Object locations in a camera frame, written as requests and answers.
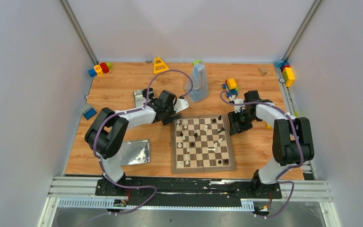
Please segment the wooden chess board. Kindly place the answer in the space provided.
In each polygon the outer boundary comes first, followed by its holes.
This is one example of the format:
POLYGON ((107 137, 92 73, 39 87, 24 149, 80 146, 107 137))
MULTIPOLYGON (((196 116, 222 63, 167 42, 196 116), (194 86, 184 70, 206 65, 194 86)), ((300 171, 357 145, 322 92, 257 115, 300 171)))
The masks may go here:
POLYGON ((173 174, 236 170, 225 114, 177 119, 170 124, 170 133, 173 174))

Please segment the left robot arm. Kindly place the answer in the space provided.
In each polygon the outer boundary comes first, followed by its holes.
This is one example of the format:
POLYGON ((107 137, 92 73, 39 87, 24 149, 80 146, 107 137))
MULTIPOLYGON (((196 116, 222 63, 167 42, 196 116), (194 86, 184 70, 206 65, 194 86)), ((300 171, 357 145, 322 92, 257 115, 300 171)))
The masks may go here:
POLYGON ((163 90, 155 97, 151 89, 143 91, 144 103, 136 108, 114 111, 103 108, 87 130, 84 140, 98 158, 103 176, 109 181, 108 190, 114 195, 125 192, 125 173, 117 157, 127 130, 137 126, 162 122, 163 125, 181 118, 181 111, 189 107, 187 99, 163 90))

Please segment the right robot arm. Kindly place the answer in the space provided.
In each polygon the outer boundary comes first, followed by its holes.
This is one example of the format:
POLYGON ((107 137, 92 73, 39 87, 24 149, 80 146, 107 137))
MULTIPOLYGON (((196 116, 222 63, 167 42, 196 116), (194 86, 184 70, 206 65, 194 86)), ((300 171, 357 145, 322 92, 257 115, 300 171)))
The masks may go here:
POLYGON ((278 180, 286 172, 313 159, 310 121, 284 112, 269 99, 261 99, 257 90, 246 92, 244 99, 235 98, 229 92, 226 97, 227 103, 234 106, 234 111, 227 115, 231 135, 252 129, 253 121, 264 121, 273 129, 273 157, 256 170, 251 180, 253 195, 264 197, 276 189, 278 180))

